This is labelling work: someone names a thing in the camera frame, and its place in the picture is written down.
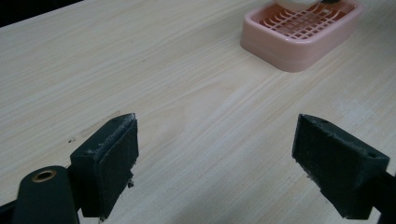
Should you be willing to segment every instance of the wood grain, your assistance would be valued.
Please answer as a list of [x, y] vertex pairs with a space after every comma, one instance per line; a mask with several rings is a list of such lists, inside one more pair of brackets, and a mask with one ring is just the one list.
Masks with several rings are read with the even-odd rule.
[[135, 187], [107, 223], [376, 223], [375, 210], [342, 219], [291, 158], [306, 113], [396, 173], [396, 3], [361, 1], [355, 34], [296, 74], [239, 46], [244, 14], [264, 1], [87, 0], [1, 28], [0, 203], [135, 112]]

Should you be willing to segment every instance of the white object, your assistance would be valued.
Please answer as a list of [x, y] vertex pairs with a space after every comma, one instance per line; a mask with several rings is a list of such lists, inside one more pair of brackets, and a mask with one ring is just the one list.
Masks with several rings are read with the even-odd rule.
[[275, 2], [285, 9], [296, 12], [307, 10], [320, 0], [275, 0]]

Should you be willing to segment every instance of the plastic grate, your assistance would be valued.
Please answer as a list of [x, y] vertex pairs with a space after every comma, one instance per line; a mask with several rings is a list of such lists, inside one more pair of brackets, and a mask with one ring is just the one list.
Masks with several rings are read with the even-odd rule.
[[307, 39], [343, 18], [346, 13], [317, 4], [308, 10], [292, 12], [282, 8], [260, 20], [260, 24], [291, 39]]

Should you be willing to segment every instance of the pink soap dish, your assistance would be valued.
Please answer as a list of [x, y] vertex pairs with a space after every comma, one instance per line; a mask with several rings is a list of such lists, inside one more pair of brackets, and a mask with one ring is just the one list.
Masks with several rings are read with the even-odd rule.
[[362, 11], [355, 0], [299, 12], [269, 3], [245, 15], [241, 46], [280, 70], [301, 72], [348, 39]]

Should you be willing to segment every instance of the wooden table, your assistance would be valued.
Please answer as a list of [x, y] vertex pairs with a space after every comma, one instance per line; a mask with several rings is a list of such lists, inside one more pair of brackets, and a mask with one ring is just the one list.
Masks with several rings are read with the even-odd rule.
[[355, 34], [295, 74], [239, 46], [259, 0], [86, 0], [1, 28], [0, 203], [135, 112], [135, 187], [106, 223], [376, 223], [342, 219], [291, 157], [306, 113], [396, 172], [396, 2], [361, 1]]

